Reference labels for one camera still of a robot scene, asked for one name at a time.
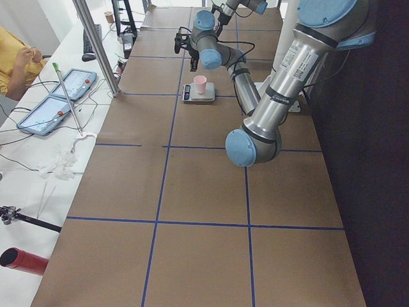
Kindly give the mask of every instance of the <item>blue joint cap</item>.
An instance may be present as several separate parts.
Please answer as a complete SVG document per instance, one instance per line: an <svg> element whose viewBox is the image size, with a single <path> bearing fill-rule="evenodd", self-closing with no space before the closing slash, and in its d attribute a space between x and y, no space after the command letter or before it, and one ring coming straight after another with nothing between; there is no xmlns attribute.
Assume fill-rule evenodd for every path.
<svg viewBox="0 0 409 307"><path fill-rule="evenodd" d="M200 11L196 14L194 26L202 31L212 30L215 27L215 17L209 11Z"/></svg>
<svg viewBox="0 0 409 307"><path fill-rule="evenodd" d="M339 42L337 46L337 50L350 50L350 49L358 49L358 48L363 48L371 45L373 41L375 40L375 34L376 32L372 32L367 35L363 35L360 37L355 37L350 40L343 40L342 42Z"/></svg>
<svg viewBox="0 0 409 307"><path fill-rule="evenodd" d="M300 0L297 10L300 23L310 28L323 28L344 18L358 0Z"/></svg>
<svg viewBox="0 0 409 307"><path fill-rule="evenodd" d="M252 166L256 161L256 146L243 130L231 131L226 138L226 152L237 166Z"/></svg>
<svg viewBox="0 0 409 307"><path fill-rule="evenodd" d="M256 12L257 14L262 15L262 14L264 14L266 8L267 8L267 2L262 2L262 3L260 3L259 6L256 8L256 11L255 11L255 12Z"/></svg>
<svg viewBox="0 0 409 307"><path fill-rule="evenodd" d="M222 56L214 49L202 50L199 54L199 58L203 68L206 70L216 69L222 65Z"/></svg>

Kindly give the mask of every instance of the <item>person's arm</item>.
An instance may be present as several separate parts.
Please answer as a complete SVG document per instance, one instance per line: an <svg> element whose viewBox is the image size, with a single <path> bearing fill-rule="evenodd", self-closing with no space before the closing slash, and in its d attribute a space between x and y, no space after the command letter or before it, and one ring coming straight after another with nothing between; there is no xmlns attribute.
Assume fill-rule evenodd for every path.
<svg viewBox="0 0 409 307"><path fill-rule="evenodd" d="M23 47L18 51L6 97L13 100L20 100L23 97L26 92L26 65L33 60L34 55L35 51L30 47Z"/></svg>

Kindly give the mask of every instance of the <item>kitchen scale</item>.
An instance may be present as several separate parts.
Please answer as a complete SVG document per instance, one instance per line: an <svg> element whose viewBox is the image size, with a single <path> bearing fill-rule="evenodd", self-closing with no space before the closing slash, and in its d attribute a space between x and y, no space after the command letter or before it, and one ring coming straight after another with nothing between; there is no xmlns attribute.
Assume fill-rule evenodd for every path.
<svg viewBox="0 0 409 307"><path fill-rule="evenodd" d="M185 84L181 88L181 99L186 104L210 104L215 100L214 83L206 83L206 91L199 94L194 83Z"/></svg>

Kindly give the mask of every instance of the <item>black keyboard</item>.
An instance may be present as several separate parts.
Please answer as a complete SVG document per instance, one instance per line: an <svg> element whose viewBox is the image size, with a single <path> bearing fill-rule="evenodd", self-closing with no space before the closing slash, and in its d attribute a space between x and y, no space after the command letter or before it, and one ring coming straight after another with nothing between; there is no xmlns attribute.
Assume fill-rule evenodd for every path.
<svg viewBox="0 0 409 307"><path fill-rule="evenodd" d="M100 38L100 41L102 41L102 30L101 30L101 25L100 24L94 24L94 28L96 30L96 33L98 34L98 37ZM84 53L95 53L92 50L92 45L91 42L89 41L88 35L85 33L82 36L82 39L84 40Z"/></svg>

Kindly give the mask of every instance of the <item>person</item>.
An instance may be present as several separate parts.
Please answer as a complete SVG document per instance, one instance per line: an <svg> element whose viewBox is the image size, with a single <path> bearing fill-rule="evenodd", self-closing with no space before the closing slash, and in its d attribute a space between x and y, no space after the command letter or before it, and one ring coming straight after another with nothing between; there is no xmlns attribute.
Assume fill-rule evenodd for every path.
<svg viewBox="0 0 409 307"><path fill-rule="evenodd" d="M30 47L0 27L0 92L20 100L33 83L46 61L41 51Z"/></svg>

